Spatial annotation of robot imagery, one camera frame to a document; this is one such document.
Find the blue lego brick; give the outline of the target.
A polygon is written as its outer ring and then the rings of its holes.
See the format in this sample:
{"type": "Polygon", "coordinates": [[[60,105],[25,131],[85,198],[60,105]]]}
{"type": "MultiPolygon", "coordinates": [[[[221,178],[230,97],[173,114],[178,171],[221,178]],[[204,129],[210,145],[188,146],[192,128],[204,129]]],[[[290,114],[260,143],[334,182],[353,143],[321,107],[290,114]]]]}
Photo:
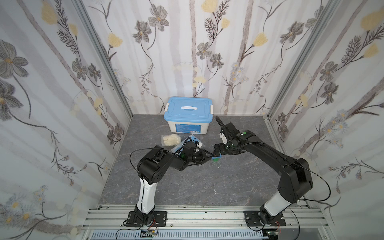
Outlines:
{"type": "Polygon", "coordinates": [[[221,157],[222,157],[222,155],[219,155],[219,156],[213,156],[213,157],[212,157],[212,160],[213,160],[213,159],[220,159],[221,157]]]}

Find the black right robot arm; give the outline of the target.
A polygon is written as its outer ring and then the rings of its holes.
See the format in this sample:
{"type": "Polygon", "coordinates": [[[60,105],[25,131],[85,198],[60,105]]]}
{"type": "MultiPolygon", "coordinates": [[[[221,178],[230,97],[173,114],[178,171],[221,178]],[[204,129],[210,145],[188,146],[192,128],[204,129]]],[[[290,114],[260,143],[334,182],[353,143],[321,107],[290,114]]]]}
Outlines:
{"type": "Polygon", "coordinates": [[[258,218],[262,225],[270,226],[290,205],[305,200],[304,195],[314,187],[312,174],[319,177],[310,170],[307,160],[287,156],[266,144],[255,133],[239,131],[233,123],[225,125],[219,117],[216,117],[216,121],[221,127],[223,141],[214,146],[216,158],[250,153],[280,176],[277,192],[260,207],[258,218]]]}

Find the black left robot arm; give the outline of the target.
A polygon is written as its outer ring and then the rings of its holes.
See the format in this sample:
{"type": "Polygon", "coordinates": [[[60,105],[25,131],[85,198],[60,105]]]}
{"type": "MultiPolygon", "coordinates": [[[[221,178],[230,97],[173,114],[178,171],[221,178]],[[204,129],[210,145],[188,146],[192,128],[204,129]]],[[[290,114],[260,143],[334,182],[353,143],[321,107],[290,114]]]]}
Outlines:
{"type": "Polygon", "coordinates": [[[140,196],[130,221],[150,225],[155,220],[155,195],[158,182],[169,168],[183,171],[211,160],[215,154],[201,148],[201,142],[188,137],[174,152],[161,146],[148,148],[148,153],[135,167],[140,177],[140,196]]]}

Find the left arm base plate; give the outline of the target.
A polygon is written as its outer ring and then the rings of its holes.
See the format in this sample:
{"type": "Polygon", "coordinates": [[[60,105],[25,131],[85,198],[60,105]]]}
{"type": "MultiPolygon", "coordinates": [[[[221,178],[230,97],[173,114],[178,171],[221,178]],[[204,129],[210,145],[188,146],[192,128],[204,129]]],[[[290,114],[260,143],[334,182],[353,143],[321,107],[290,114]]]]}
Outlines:
{"type": "Polygon", "coordinates": [[[123,221],[125,227],[144,227],[150,226],[155,223],[154,226],[158,228],[166,227],[168,220],[167,211],[154,211],[147,215],[142,214],[140,211],[129,212],[126,220],[123,221]]]}

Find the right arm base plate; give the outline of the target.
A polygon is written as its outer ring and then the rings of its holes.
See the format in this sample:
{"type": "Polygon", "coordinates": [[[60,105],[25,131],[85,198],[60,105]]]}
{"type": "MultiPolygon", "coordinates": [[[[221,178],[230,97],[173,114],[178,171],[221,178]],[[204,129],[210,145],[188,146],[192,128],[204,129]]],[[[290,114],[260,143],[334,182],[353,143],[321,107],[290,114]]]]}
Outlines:
{"type": "Polygon", "coordinates": [[[287,225],[283,213],[263,219],[260,211],[244,211],[244,217],[248,227],[285,227],[287,225]]]}

